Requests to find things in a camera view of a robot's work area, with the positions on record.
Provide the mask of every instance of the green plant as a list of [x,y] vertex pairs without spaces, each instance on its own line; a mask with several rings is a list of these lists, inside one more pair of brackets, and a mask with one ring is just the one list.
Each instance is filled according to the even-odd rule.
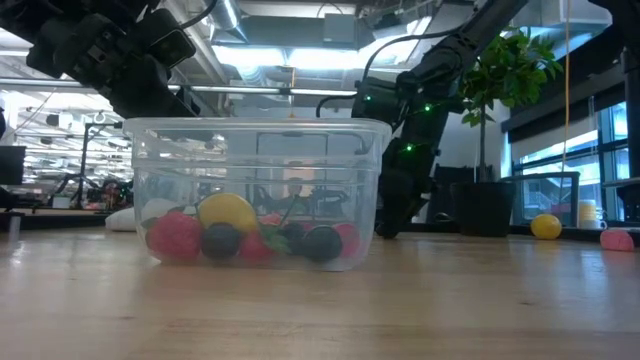
[[506,107],[538,102],[540,90],[549,76],[556,77],[563,67],[555,61],[554,43],[530,32],[508,28],[510,36],[497,36],[480,55],[473,69],[462,79],[460,95],[469,111],[463,124],[480,125],[480,181],[487,181],[485,163],[486,122],[495,120],[487,114],[495,100]]

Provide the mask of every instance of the white cup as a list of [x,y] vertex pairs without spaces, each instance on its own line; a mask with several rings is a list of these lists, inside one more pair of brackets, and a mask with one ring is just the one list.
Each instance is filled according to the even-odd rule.
[[603,220],[581,220],[580,229],[589,230],[606,230],[608,227],[607,222]]

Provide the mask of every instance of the yellow lemon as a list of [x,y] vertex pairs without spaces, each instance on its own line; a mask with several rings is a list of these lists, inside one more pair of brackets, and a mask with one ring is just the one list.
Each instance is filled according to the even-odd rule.
[[231,193],[204,199],[198,207],[198,220],[205,229],[213,224],[227,223],[243,233],[258,230],[258,218],[251,204]]
[[538,215],[531,222],[531,232],[540,240],[555,240],[562,232],[562,224],[553,215]]

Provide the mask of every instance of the window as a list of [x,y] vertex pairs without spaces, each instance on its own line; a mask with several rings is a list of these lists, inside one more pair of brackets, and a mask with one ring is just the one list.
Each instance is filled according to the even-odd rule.
[[[604,109],[597,114],[598,130],[567,140],[564,171],[580,173],[579,199],[595,200],[603,217],[610,222],[624,220],[622,201],[618,199],[615,188],[603,184],[628,179],[630,175],[626,111],[626,103]],[[563,147],[563,143],[555,144],[520,158],[513,167],[514,174],[561,172]],[[543,183],[541,188],[536,186],[528,185],[523,209],[525,219],[528,218],[527,213],[534,215],[532,209],[537,206],[534,205],[536,202],[539,203],[538,207],[553,209],[554,206],[563,206],[564,198],[568,196],[565,191],[569,189],[567,185],[554,184],[551,179]]]

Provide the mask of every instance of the computer monitor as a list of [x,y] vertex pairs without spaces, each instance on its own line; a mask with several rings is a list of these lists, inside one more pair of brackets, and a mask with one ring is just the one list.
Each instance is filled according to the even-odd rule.
[[22,185],[26,146],[0,146],[0,185]]

